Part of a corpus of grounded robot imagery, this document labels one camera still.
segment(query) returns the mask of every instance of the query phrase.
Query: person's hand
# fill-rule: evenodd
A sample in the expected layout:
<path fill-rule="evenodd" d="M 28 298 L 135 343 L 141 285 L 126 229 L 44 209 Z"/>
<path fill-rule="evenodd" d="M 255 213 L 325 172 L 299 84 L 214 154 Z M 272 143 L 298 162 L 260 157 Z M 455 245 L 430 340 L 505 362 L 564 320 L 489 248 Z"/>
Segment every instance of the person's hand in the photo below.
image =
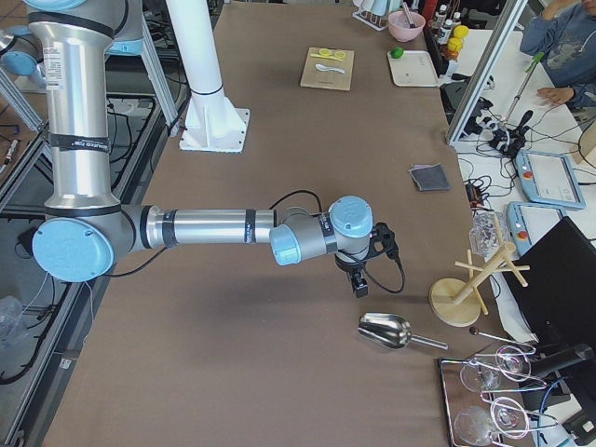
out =
<path fill-rule="evenodd" d="M 571 87 L 549 88 L 544 87 L 538 90 L 538 96 L 556 105 L 565 104 L 574 97 L 574 90 Z"/>
<path fill-rule="evenodd" d="M 575 3 L 580 3 L 580 0 L 552 0 L 552 2 L 550 2 L 542 11 L 542 18 L 544 20 L 553 20 L 561 9 L 574 5 Z"/>

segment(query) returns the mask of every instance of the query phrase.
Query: sleeve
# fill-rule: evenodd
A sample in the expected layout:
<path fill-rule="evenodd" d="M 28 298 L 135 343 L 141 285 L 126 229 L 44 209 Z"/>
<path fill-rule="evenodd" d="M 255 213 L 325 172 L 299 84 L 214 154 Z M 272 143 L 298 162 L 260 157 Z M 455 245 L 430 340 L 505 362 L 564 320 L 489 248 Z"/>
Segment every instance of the sleeve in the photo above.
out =
<path fill-rule="evenodd" d="M 540 51 L 548 52 L 561 38 L 573 11 L 574 8 L 566 10 L 553 20 L 544 20 L 542 16 L 531 20 L 523 32 L 520 51 L 530 56 Z"/>
<path fill-rule="evenodd" d="M 596 107 L 596 84 L 570 86 L 576 93 L 567 104 L 571 107 Z"/>

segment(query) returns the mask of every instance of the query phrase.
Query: pink bowl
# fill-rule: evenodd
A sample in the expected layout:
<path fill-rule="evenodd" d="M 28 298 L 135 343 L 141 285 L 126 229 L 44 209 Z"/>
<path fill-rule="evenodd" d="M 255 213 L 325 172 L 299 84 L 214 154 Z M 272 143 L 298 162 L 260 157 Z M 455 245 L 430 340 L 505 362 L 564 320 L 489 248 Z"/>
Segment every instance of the pink bowl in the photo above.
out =
<path fill-rule="evenodd" d="M 414 40 L 427 24 L 425 18 L 420 14 L 412 11 L 410 11 L 410 14 L 416 25 L 415 28 L 410 28 L 410 24 L 403 11 L 392 12 L 387 18 L 389 33 L 399 42 L 410 42 L 411 40 Z"/>

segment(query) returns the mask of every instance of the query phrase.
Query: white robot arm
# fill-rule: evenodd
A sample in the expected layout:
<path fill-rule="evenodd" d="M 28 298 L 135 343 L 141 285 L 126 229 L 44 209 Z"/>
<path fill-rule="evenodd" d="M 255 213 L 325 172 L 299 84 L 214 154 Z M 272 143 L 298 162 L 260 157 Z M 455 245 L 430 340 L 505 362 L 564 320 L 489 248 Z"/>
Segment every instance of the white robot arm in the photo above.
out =
<path fill-rule="evenodd" d="M 104 53 L 116 35 L 118 51 L 140 51 L 141 0 L 25 2 L 29 28 L 43 44 L 54 168 L 54 194 L 45 203 L 47 220 L 34 236 L 34 256 L 52 276 L 87 281 L 130 252 L 160 246 L 270 243 L 282 265 L 336 253 L 336 263 L 362 296 L 366 260 L 382 253 L 395 260 L 393 233 L 386 225 L 373 225 L 371 208 L 356 196 L 337 200 L 329 212 L 314 216 L 296 209 L 277 216 L 273 210 L 161 210 L 121 204 L 110 185 Z M 183 2 L 196 6 L 190 11 L 207 15 L 196 19 L 207 23 L 211 33 L 205 0 Z M 212 34 L 204 45 L 213 46 L 206 53 L 215 55 Z M 191 64 L 188 57 L 183 53 L 185 66 Z M 218 78 L 219 66 L 206 69 Z M 223 88 L 212 93 L 223 95 Z M 375 241 L 382 242 L 382 251 L 373 247 Z"/>

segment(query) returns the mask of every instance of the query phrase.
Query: green fruit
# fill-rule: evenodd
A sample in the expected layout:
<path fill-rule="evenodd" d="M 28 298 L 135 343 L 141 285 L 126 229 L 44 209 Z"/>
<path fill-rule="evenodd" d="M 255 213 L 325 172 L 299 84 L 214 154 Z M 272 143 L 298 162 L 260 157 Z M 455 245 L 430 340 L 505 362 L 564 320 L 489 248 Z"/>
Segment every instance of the green fruit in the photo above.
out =
<path fill-rule="evenodd" d="M 402 47 L 395 47 L 391 50 L 391 57 L 393 59 L 399 59 L 403 56 L 403 48 Z"/>

